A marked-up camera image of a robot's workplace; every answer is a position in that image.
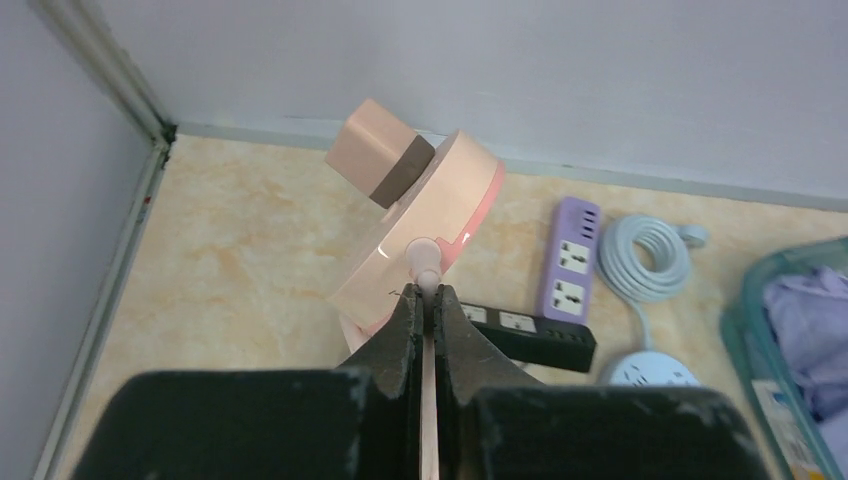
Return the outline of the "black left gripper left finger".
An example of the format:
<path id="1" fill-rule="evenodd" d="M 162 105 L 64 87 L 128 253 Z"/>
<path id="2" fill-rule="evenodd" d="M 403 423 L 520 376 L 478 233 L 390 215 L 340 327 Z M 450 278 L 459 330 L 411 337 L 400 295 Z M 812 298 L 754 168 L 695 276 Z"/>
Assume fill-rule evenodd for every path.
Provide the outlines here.
<path id="1" fill-rule="evenodd" d="M 76 479 L 416 479 L 423 298 L 332 369 L 163 370 L 111 398 Z"/>

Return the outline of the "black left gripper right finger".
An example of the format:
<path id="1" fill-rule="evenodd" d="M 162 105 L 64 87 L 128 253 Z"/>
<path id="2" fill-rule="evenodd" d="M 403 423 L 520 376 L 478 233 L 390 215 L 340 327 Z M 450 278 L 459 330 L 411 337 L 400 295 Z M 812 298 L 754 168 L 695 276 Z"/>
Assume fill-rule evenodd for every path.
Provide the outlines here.
<path id="1" fill-rule="evenodd" d="M 434 306 L 439 473 L 444 479 L 765 479 L 724 394 L 692 386 L 546 385 L 466 318 Z"/>

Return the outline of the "black power strip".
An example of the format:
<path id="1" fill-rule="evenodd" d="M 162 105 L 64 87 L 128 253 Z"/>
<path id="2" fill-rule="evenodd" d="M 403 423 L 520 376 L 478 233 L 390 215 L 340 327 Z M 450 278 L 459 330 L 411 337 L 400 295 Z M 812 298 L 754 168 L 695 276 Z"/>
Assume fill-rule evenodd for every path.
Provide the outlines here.
<path id="1" fill-rule="evenodd" d="M 588 373 L 596 339 L 582 324 L 462 303 L 467 319 L 512 360 Z"/>

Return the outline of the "blue round power socket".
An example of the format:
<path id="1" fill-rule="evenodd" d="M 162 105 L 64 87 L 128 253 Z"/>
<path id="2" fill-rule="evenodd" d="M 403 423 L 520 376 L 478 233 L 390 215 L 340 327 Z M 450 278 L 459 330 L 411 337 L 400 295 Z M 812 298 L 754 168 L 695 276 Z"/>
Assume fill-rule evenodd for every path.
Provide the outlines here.
<path id="1" fill-rule="evenodd" d="M 601 371 L 597 383 L 633 387 L 701 385 L 683 363 L 655 350 L 637 351 L 613 360 Z"/>

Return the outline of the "purple power strip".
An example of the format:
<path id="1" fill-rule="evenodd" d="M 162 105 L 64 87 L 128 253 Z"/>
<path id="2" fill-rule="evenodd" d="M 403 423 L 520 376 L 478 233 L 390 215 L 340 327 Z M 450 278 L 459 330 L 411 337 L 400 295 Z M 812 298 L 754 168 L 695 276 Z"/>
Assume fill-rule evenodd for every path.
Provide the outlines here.
<path id="1" fill-rule="evenodd" d="M 601 220 L 598 205 L 576 197 L 564 198 L 554 209 L 536 302 L 541 316 L 588 322 Z"/>

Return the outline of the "pink round power socket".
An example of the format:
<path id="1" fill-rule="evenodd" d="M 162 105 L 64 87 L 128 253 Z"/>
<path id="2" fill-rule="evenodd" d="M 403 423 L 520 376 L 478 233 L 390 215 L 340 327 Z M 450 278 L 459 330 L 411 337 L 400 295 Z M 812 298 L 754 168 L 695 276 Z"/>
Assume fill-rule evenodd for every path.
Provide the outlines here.
<path id="1" fill-rule="evenodd" d="M 504 177 L 503 162 L 467 132 L 446 137 L 410 190 L 352 241 L 329 302 L 359 329 L 375 333 L 412 281 L 408 245 L 434 241 L 446 273 L 489 213 Z"/>

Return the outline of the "pink plug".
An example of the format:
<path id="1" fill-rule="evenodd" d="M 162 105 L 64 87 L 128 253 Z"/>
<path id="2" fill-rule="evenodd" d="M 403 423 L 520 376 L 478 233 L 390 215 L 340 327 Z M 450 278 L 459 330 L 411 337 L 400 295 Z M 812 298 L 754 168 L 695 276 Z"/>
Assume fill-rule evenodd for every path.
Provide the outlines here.
<path id="1" fill-rule="evenodd" d="M 375 204 L 388 209 L 434 156 L 435 149 L 425 138 L 368 98 L 347 118 L 325 162 Z"/>

